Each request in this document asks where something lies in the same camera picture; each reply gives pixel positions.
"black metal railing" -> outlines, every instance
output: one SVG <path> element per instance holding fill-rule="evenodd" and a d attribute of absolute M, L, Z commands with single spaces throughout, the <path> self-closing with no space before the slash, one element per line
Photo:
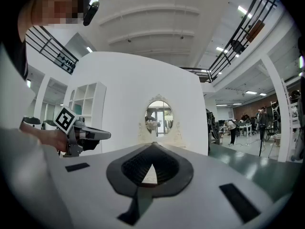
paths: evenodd
<path fill-rule="evenodd" d="M 260 8 L 263 1 L 264 1 L 264 6 L 263 8 Z M 225 67 L 231 65 L 231 61 L 235 57 L 239 57 L 240 54 L 242 54 L 242 52 L 246 49 L 246 44 L 248 46 L 252 42 L 252 40 L 258 35 L 260 30 L 264 26 L 263 24 L 264 20 L 270 13 L 271 9 L 276 6 L 275 2 L 276 0 L 252 0 L 247 13 L 244 15 L 242 21 L 237 27 L 237 30 L 234 32 L 229 42 L 223 48 L 223 51 L 219 54 L 217 59 L 207 70 L 211 76 L 210 82 L 214 81 L 217 78 L 217 75 Z M 270 8 L 268 9 L 267 13 L 263 16 L 263 18 L 260 20 L 260 17 L 262 16 L 264 10 L 266 9 L 268 3 L 271 4 Z M 253 15 L 251 17 L 248 17 L 250 12 L 252 12 L 253 10 L 254 10 Z"/>
<path fill-rule="evenodd" d="M 64 71 L 73 73 L 78 59 L 43 26 L 34 26 L 29 29 L 26 34 L 26 43 Z"/>
<path fill-rule="evenodd" d="M 212 82 L 211 80 L 211 75 L 210 72 L 206 69 L 201 69 L 201 68 L 187 68 L 187 67 L 180 67 L 183 70 L 187 70 L 188 72 L 191 72 L 195 75 L 199 76 L 200 82 Z"/>

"white table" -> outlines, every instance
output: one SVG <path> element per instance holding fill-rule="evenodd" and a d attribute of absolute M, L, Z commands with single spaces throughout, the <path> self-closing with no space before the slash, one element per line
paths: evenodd
<path fill-rule="evenodd" d="M 250 128 L 250 136 L 252 136 L 252 126 L 251 125 L 244 125 L 244 126 L 239 127 L 239 129 L 244 129 L 244 128 L 246 128 L 246 130 L 247 130 L 247 138 L 249 137 L 248 128 Z"/>

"green floor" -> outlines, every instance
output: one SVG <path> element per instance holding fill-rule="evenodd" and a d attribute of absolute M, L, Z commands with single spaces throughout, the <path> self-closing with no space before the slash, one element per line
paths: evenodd
<path fill-rule="evenodd" d="M 273 201 L 293 189 L 302 164 L 277 162 L 211 144 L 210 157 L 219 159 L 264 189 Z"/>

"black tape strip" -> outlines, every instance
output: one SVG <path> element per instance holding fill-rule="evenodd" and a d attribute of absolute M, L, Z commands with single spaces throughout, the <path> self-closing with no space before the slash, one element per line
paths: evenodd
<path fill-rule="evenodd" d="M 229 200 L 230 204 L 233 206 L 244 223 L 251 221 L 260 214 L 254 205 L 241 193 L 241 191 L 234 184 L 225 184 L 219 186 L 219 188 Z"/>
<path fill-rule="evenodd" d="M 87 163 L 80 163 L 80 164 L 76 164 L 76 165 L 72 165 L 72 166 L 66 166 L 66 170 L 68 172 L 72 172 L 75 170 L 80 170 L 80 169 L 84 169 L 86 167 L 89 167 L 90 165 L 88 165 Z"/>

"person in white shirt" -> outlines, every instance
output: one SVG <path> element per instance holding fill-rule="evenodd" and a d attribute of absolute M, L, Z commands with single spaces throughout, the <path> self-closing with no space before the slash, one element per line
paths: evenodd
<path fill-rule="evenodd" d="M 229 144 L 229 146 L 233 146 L 236 135 L 236 124 L 232 120 L 225 121 L 224 124 L 228 127 L 228 130 L 231 133 L 231 143 Z"/>

